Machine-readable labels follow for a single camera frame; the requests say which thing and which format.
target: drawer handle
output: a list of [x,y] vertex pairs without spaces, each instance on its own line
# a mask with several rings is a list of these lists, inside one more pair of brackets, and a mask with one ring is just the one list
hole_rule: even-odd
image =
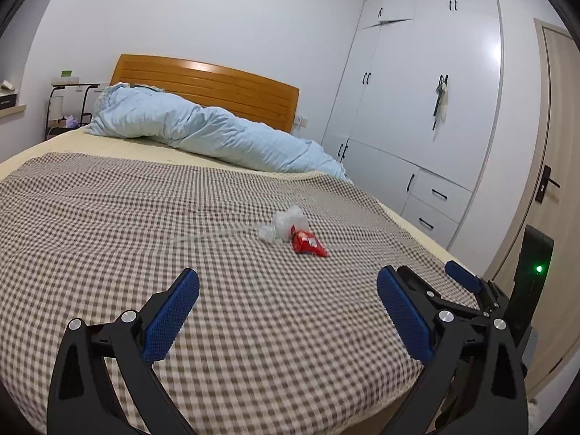
[[437,190],[431,190],[431,191],[433,191],[434,195],[442,197],[443,201],[447,201],[449,199],[447,196],[445,196],[443,193],[439,193]]
[[409,184],[407,185],[407,193],[409,193],[409,190],[411,189],[411,183],[413,183],[414,178],[415,178],[415,173],[411,177],[411,180],[409,180]]
[[435,229],[431,224],[429,224],[427,221],[424,221],[423,219],[419,218],[419,222],[421,224],[423,224],[427,229],[429,229],[430,231],[432,231],[433,229]]

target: bed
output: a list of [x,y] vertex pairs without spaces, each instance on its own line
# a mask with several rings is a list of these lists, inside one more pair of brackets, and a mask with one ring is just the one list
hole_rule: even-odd
[[[288,131],[298,100],[298,89],[273,80],[152,56],[122,55],[118,81]],[[40,433],[66,322],[139,308],[184,265],[199,272],[202,292],[155,369],[200,434],[378,433],[421,371],[376,297],[378,270],[409,264],[448,299],[475,303],[445,276],[452,257],[439,245],[316,172],[250,171],[83,128],[0,164],[0,195],[3,230],[13,232],[0,233],[0,379]],[[256,225],[288,202],[306,210],[328,259],[257,240]],[[129,421],[143,429],[110,370]]]

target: white wardrobe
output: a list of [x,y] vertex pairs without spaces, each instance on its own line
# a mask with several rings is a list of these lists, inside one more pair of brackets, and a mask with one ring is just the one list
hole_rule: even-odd
[[485,160],[500,67],[497,0],[367,0],[323,147],[447,248]]

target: white cylinder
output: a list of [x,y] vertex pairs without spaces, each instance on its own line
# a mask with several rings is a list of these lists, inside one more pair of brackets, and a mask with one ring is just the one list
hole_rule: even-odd
[[50,107],[48,108],[48,120],[58,121],[63,118],[63,103],[64,96],[53,96],[50,99]]

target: silver screw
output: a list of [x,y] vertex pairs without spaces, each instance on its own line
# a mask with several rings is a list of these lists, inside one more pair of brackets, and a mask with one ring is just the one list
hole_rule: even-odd
[[72,321],[69,322],[69,329],[75,331],[77,328],[80,327],[81,324],[82,322],[80,321],[80,319],[73,319]]
[[443,322],[453,322],[453,319],[455,319],[455,316],[453,315],[453,313],[451,311],[441,311],[441,312],[439,312],[439,318]]
[[503,321],[501,319],[495,319],[494,325],[498,331],[505,330],[505,328],[507,327],[505,321]]
[[135,311],[126,311],[123,312],[123,315],[121,315],[121,320],[123,322],[133,322],[135,319],[137,318],[137,312]]

